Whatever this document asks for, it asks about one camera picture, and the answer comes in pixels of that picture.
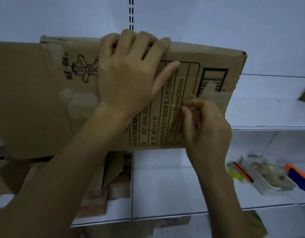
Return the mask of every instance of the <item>yellow-green object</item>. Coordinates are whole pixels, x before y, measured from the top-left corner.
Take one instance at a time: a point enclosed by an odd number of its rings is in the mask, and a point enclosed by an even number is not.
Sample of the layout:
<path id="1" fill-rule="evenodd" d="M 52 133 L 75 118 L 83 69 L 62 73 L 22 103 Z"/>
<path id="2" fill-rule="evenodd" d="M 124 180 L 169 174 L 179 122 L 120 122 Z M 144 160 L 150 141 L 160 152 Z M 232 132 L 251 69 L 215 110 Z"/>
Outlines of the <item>yellow-green object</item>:
<path id="1" fill-rule="evenodd" d="M 237 179 L 237 180 L 239 180 L 241 182 L 244 181 L 244 176 L 242 176 L 240 173 L 235 171 L 233 169 L 233 167 L 231 166 L 231 164 L 228 164 L 228 172 L 229 172 L 230 176 L 232 176 L 234 179 Z"/>

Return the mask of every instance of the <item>white plastic basket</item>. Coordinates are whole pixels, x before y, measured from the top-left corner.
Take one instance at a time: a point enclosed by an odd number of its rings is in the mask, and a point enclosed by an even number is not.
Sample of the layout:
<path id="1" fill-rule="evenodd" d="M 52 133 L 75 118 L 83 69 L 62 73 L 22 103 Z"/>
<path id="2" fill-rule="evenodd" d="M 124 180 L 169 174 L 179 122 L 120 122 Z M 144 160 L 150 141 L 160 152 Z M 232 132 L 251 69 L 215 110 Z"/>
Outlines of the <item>white plastic basket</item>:
<path id="1" fill-rule="evenodd" d="M 258 155 L 248 155 L 248 156 L 242 156 L 240 159 L 240 166 L 242 166 L 245 170 L 245 172 L 254 180 L 253 185 L 258 189 L 258 191 L 264 195 L 264 196 L 272 196 L 272 195 L 278 195 L 282 191 L 288 191 L 293 190 L 294 188 L 289 189 L 282 189 L 278 187 L 271 186 L 257 171 L 256 169 L 251 165 L 251 161 L 254 161 L 255 158 L 258 158 L 260 160 L 264 160 L 266 163 L 269 162 L 268 159 L 266 159 L 263 156 Z M 289 182 L 292 182 L 294 187 L 297 187 L 297 185 L 288 177 L 286 176 L 285 179 L 288 179 Z"/>

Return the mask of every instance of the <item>hand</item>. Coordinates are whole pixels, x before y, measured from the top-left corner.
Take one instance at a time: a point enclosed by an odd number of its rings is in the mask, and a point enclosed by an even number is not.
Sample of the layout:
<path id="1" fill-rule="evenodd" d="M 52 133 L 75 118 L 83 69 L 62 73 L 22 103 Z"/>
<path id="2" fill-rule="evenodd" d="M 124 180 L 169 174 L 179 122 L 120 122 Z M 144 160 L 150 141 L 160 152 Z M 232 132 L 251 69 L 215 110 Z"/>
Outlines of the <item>hand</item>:
<path id="1" fill-rule="evenodd" d="M 232 129 L 211 100 L 190 100 L 181 107 L 186 152 L 198 176 L 226 172 Z"/>
<path id="2" fill-rule="evenodd" d="M 98 78 L 101 104 L 128 118 L 141 112 L 180 65 L 178 61 L 172 62 L 155 77 L 170 43 L 169 38 L 158 40 L 152 34 L 127 29 L 121 35 L 112 33 L 103 37 Z"/>

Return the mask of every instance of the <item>item in basket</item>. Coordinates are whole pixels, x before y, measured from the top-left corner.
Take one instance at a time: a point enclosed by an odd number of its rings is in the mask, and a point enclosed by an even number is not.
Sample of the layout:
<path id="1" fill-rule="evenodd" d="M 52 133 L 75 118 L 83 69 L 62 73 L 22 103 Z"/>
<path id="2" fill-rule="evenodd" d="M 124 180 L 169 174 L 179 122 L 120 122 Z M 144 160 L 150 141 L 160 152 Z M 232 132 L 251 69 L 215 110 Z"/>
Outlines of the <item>item in basket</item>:
<path id="1" fill-rule="evenodd" d="M 253 162 L 252 166 L 271 186 L 281 189 L 294 188 L 282 167 L 271 162 Z"/>

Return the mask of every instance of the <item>cartoon character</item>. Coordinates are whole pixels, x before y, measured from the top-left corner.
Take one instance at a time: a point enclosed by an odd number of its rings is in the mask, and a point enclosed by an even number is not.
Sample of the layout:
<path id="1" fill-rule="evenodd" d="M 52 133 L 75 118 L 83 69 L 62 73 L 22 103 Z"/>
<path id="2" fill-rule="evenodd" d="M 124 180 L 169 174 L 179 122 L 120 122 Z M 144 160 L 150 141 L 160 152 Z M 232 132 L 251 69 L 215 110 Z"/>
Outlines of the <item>cartoon character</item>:
<path id="1" fill-rule="evenodd" d="M 95 63 L 87 64 L 83 55 L 78 55 L 78 61 L 72 63 L 71 68 L 72 72 L 75 75 L 79 75 L 82 77 L 83 82 L 89 81 L 89 76 L 94 75 L 97 76 L 97 63 L 99 59 L 95 59 Z"/>

